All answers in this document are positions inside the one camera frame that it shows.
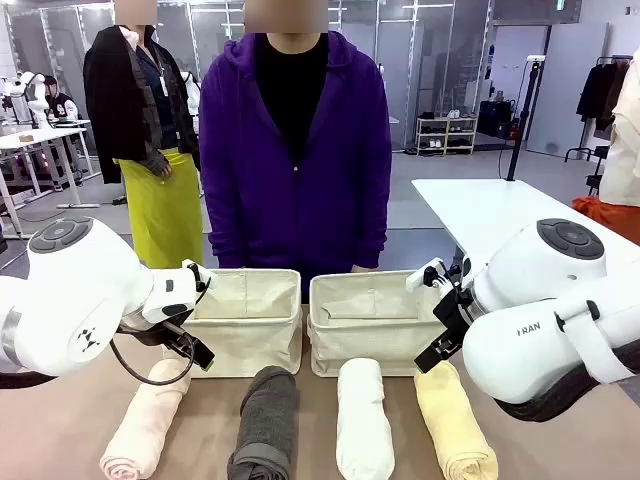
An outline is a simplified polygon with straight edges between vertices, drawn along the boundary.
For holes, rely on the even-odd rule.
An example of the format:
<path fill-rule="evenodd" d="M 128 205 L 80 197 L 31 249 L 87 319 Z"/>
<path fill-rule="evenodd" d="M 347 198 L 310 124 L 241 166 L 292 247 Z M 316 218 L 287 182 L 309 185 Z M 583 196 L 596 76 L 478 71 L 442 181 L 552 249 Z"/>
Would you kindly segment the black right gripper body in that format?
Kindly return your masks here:
<path fill-rule="evenodd" d="M 469 310 L 473 303 L 471 290 L 439 287 L 438 295 L 439 302 L 433 314 L 446 327 L 446 333 L 452 341 L 462 341 L 473 323 Z"/>

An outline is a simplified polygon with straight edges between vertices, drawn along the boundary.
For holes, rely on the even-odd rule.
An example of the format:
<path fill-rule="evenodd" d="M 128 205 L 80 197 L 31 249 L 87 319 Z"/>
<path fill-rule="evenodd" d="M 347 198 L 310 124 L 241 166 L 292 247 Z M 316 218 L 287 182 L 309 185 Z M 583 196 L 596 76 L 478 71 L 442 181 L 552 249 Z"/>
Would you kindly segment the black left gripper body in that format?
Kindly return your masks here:
<path fill-rule="evenodd" d="M 162 333 L 161 344 L 164 347 L 184 358 L 194 359 L 196 357 L 198 342 L 196 337 L 168 321 L 162 322 L 160 326 Z"/>

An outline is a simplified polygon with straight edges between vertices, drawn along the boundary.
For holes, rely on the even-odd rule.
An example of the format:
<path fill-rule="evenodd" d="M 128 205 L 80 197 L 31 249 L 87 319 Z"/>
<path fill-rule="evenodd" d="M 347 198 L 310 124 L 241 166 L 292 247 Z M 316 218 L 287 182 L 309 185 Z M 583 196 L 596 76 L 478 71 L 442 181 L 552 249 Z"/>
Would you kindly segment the bystander left hand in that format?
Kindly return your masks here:
<path fill-rule="evenodd" d="M 155 150 L 148 154 L 148 170 L 161 178 L 169 178 L 172 169 L 169 161 L 160 150 Z"/>

